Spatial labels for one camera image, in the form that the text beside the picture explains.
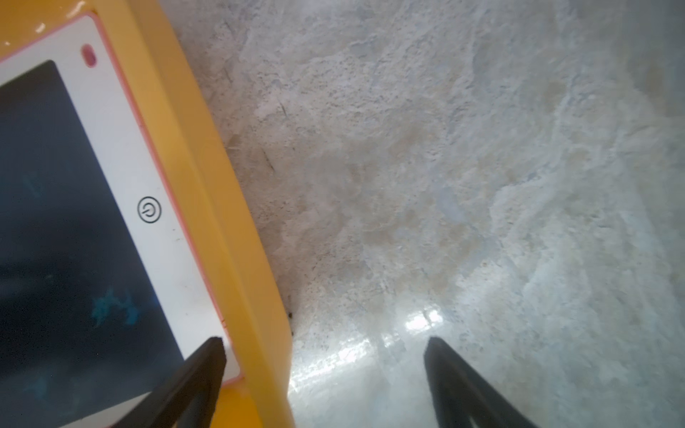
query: tablet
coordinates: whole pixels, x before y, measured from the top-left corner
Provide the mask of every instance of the tablet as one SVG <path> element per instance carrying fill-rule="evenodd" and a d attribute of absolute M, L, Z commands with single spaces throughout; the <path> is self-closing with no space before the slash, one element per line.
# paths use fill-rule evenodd
<path fill-rule="evenodd" d="M 212 336 L 240 377 L 120 76 L 93 15 L 0 62 L 4 426 L 109 426 Z"/>

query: yellow plastic case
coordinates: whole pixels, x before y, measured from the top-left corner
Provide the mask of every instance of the yellow plastic case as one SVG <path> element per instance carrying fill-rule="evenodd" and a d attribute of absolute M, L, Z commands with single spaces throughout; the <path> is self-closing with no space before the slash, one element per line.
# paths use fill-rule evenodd
<path fill-rule="evenodd" d="M 224 317 L 243 378 L 212 426 L 294 427 L 292 339 L 259 235 L 171 25 L 155 0 L 9 0 L 0 60 L 83 13 L 101 21 Z"/>

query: blue smudge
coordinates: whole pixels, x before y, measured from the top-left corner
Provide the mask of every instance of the blue smudge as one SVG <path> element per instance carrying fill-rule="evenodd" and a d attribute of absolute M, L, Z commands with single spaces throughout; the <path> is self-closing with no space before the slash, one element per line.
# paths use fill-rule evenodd
<path fill-rule="evenodd" d="M 38 199 L 42 196 L 43 186 L 38 181 L 37 173 L 24 174 L 21 176 L 21 181 L 24 183 L 24 187 L 31 192 L 34 198 Z"/>
<path fill-rule="evenodd" d="M 43 400 L 47 394 L 47 381 L 44 377 L 39 377 L 34 383 L 30 383 L 22 392 L 31 392 L 36 400 Z"/>
<path fill-rule="evenodd" d="M 95 318 L 95 327 L 100 327 L 104 320 L 109 316 L 110 307 L 112 307 L 116 301 L 117 300 L 114 298 L 114 291 L 111 288 L 107 290 L 107 294 L 105 294 L 104 297 L 92 300 L 93 309 L 90 313 L 90 316 Z"/>
<path fill-rule="evenodd" d="M 126 290 L 125 300 L 121 301 L 114 297 L 114 291 L 112 288 L 107 290 L 104 297 L 99 297 L 98 299 L 93 299 L 93 310 L 90 314 L 91 317 L 95 318 L 95 327 L 100 327 L 105 319 L 110 315 L 112 307 L 116 309 L 126 311 L 126 319 L 124 320 L 124 325 L 135 325 L 140 317 L 140 310 L 133 304 L 131 299 L 131 294 Z"/>

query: black screen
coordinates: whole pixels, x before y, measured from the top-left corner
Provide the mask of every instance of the black screen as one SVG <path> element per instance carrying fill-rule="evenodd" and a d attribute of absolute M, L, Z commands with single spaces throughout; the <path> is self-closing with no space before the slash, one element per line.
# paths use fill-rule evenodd
<path fill-rule="evenodd" d="M 0 426 L 65 425 L 151 391 L 182 362 L 45 62 L 0 87 Z"/>

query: scratch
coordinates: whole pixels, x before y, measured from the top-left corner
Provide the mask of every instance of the scratch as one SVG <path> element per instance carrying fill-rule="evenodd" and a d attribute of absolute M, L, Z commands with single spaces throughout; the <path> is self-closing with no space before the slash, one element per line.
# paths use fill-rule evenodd
<path fill-rule="evenodd" d="M 226 75 L 226 79 L 228 79 L 228 83 L 230 83 L 232 85 L 233 79 L 231 79 L 231 75 L 228 73 L 228 70 L 226 70 L 226 67 L 223 67 L 223 74 Z"/>
<path fill-rule="evenodd" d="M 262 149 L 262 153 L 264 154 L 264 158 L 266 159 L 266 163 L 269 165 L 269 168 L 271 168 L 271 171 L 276 174 L 276 170 L 273 168 L 273 165 L 271 164 L 271 161 L 269 160 L 269 157 L 266 155 L 266 151 Z"/>
<path fill-rule="evenodd" d="M 278 103 L 281 105 L 281 110 L 283 110 L 283 114 L 286 115 L 286 119 L 288 118 L 288 113 L 286 113 L 286 108 L 283 106 L 283 103 L 281 100 L 278 100 Z"/>

